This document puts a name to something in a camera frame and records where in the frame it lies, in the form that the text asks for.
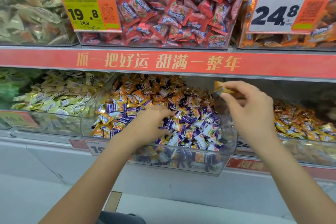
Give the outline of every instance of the yellow price tag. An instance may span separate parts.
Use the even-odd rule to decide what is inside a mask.
[[[120,32],[116,0],[63,0],[74,31]]]
[[[0,117],[11,126],[40,127],[36,121],[24,111],[0,111]]]

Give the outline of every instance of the dark pants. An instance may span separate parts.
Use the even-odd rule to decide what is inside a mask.
[[[134,214],[110,213],[102,211],[96,224],[146,224],[143,218]]]

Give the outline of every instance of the person's left hand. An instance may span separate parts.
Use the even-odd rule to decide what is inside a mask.
[[[165,106],[149,107],[147,110],[141,110],[122,133],[132,139],[137,147],[152,143],[168,134],[168,130],[159,129],[159,126],[164,117],[174,115],[175,113]]]

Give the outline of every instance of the white floor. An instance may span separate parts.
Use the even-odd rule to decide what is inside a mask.
[[[70,188],[69,185],[0,175],[0,223],[36,224]],[[295,223],[277,217],[124,193],[117,212],[136,214],[147,224]]]

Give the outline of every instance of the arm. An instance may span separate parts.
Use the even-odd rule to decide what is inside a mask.
[[[160,122],[174,112],[154,106],[139,115],[108,143],[92,166],[42,218],[39,224],[94,224],[131,154],[168,133]]]
[[[242,81],[223,86],[245,95],[241,104],[230,94],[222,94],[235,128],[268,167],[292,216],[299,224],[336,222],[336,203],[324,193],[282,145],[274,130],[273,99]]]

